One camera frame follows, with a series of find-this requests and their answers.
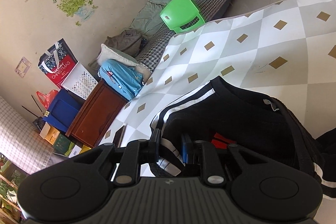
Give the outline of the smartphone on table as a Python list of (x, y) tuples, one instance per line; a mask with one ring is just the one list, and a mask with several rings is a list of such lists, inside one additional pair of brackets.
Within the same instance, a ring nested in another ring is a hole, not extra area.
[(113, 138), (113, 144), (116, 148), (121, 147), (123, 136), (125, 135), (126, 125), (119, 128)]

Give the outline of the blue cartoon garment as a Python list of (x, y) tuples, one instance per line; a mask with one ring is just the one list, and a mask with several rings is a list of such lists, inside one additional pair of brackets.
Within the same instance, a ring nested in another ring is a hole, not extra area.
[(127, 101), (132, 100), (143, 87), (141, 73), (114, 59), (108, 59), (102, 63), (98, 76)]

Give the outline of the white perforated basket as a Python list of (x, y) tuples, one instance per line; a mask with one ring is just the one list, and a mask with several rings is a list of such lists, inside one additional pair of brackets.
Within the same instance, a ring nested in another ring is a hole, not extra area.
[(97, 84), (93, 75), (78, 62), (62, 82), (62, 88), (86, 100)]

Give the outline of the white pillow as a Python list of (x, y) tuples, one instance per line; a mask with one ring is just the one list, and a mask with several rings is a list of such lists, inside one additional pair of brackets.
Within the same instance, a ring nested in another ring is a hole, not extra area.
[(145, 65), (139, 63), (135, 58), (120, 50), (107, 47), (105, 44), (102, 43), (100, 54), (96, 58), (96, 62), (99, 66), (101, 66), (103, 62), (108, 59), (113, 59), (123, 65), (134, 68), (137, 72), (142, 74), (143, 81), (145, 83), (151, 76), (151, 71)]

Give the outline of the grey green blanket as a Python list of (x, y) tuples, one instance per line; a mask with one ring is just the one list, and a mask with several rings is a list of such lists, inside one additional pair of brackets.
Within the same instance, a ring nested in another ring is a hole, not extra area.
[(130, 29), (135, 29), (143, 36), (153, 36), (163, 26), (160, 13), (172, 0), (148, 0), (142, 10), (133, 19)]

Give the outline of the checkered diamond tablecloth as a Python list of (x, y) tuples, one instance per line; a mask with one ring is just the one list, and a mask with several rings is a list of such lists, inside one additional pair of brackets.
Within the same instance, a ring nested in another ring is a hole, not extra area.
[(173, 36), (146, 85), (102, 142), (150, 136), (155, 114), (221, 77), (279, 99), (315, 139), (335, 131), (335, 0), (286, 0), (249, 15)]

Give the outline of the green plastic chair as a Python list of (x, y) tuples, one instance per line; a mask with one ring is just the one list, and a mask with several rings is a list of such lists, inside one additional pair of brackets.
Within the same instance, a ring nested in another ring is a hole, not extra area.
[(193, 0), (172, 0), (160, 16), (167, 28), (176, 34), (195, 30), (206, 23)]

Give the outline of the orange plastic bag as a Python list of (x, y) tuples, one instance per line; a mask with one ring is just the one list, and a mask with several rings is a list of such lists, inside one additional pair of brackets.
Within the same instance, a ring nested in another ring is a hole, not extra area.
[(55, 99), (59, 92), (57, 90), (51, 90), (49, 93), (44, 94), (42, 92), (37, 91), (37, 97), (41, 104), (44, 106), (44, 108), (47, 110), (52, 103), (52, 101)]

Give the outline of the black jacket with white stripes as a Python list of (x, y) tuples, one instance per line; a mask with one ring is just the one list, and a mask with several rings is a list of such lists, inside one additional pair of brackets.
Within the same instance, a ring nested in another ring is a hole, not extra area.
[(219, 159), (237, 144), (313, 176), (325, 196), (335, 198), (335, 131), (313, 138), (281, 101), (244, 90), (216, 77), (179, 97), (152, 120), (161, 132), (159, 159), (150, 165), (157, 177), (189, 176), (182, 137), (212, 143)]

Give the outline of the blue storage box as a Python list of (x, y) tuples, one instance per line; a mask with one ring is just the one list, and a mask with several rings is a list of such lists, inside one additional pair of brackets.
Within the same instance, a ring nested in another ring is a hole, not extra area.
[(82, 107), (69, 92), (61, 89), (52, 100), (43, 120), (61, 132), (67, 132)]

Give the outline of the red christmas gift bag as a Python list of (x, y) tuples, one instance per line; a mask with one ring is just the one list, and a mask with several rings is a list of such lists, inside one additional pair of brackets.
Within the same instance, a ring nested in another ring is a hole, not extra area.
[(62, 38), (46, 50), (39, 59), (38, 68), (58, 88), (77, 64), (72, 50)]

